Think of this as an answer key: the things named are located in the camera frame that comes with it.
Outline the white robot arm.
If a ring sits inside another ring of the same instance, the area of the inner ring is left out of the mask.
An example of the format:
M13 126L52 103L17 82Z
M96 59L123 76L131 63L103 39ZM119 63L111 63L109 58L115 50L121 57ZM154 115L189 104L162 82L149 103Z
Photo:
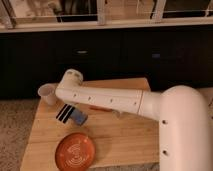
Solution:
M176 85L163 92L87 87L68 69L55 94L81 103L144 116L159 122L160 171L213 171L213 128L208 103L196 89Z

